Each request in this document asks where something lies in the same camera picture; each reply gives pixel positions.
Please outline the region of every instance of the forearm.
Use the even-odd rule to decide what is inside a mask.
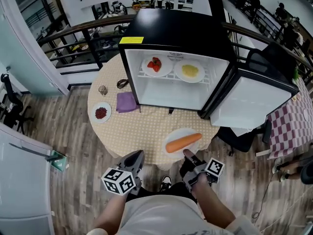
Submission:
[[[199,181],[192,188],[207,222],[221,228],[226,228],[236,217],[219,200],[218,196],[207,183],[206,176],[200,175]]]
[[[95,228],[102,228],[109,235],[116,234],[121,224],[126,198],[127,194],[124,196],[114,195],[100,216],[95,220]]]

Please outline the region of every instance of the yellow sticker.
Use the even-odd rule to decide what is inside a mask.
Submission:
[[[143,37],[122,37],[120,44],[141,44]]]

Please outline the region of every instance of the round table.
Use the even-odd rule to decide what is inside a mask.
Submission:
[[[91,125],[111,155],[123,157],[141,149],[145,152],[145,163],[169,169],[177,159],[169,158],[161,150],[162,141],[169,133],[183,127],[190,127],[202,133],[200,150],[209,146],[219,127],[212,126],[209,120],[201,119],[195,111],[175,109],[169,115],[168,108],[141,106],[141,113],[139,110],[118,113],[116,111],[117,93],[131,91],[129,85],[122,89],[116,87],[120,79],[127,79],[127,76],[121,56],[118,54],[103,65],[88,95],[88,115]],[[98,92],[101,85],[108,88],[105,96]],[[105,123],[95,123],[90,118],[90,112],[94,105],[101,101],[111,105],[112,115]]]

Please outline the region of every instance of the plate of strawberries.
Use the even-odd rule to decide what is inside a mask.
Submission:
[[[142,70],[153,77],[162,77],[168,75],[173,70],[172,61],[163,55],[149,55],[142,64]]]

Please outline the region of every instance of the purple and white checkered tablecloth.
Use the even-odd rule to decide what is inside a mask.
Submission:
[[[269,159],[290,154],[293,149],[313,139],[312,101],[302,78],[296,81],[296,85],[301,94],[300,100],[290,99],[268,116],[272,122]],[[309,115],[307,121],[304,119],[304,109]]]

